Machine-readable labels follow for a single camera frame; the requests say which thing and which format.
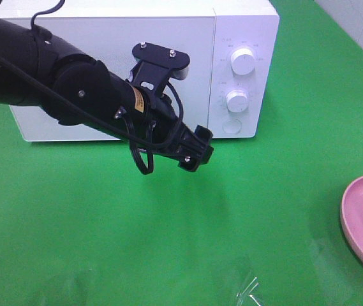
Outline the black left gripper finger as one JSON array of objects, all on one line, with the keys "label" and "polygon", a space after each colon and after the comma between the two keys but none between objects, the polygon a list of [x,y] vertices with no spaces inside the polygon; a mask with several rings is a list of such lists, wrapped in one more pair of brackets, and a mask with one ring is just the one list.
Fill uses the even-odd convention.
[{"label": "black left gripper finger", "polygon": [[213,133],[209,129],[201,125],[196,126],[195,135],[201,142],[205,143],[206,145],[209,145],[211,143],[213,137]]},{"label": "black left gripper finger", "polygon": [[179,151],[179,167],[183,170],[194,172],[202,164],[207,164],[214,148],[211,139],[197,137],[181,140],[177,148]]}]

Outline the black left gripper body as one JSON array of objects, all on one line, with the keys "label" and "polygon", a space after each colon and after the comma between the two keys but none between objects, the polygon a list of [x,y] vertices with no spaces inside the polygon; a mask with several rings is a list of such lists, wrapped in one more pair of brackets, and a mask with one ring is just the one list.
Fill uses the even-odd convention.
[{"label": "black left gripper body", "polygon": [[179,115],[172,108],[166,94],[149,99],[145,94],[130,97],[130,134],[143,136],[144,145],[130,140],[133,159],[140,159],[140,152],[152,159],[154,154],[172,159],[197,158],[197,132],[192,132],[183,122],[182,103],[177,94]]}]

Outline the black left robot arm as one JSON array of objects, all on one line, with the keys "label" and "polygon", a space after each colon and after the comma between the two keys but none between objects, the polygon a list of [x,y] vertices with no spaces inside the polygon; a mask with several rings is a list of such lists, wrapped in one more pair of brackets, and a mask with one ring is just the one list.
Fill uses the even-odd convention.
[{"label": "black left robot arm", "polygon": [[172,106],[179,95],[164,92],[189,56],[151,43],[132,53],[137,64],[124,80],[47,29],[0,18],[0,103],[38,106],[62,126],[83,124],[125,140],[144,174],[153,171],[156,154],[195,171],[210,159],[212,133],[190,130],[183,107]]}]

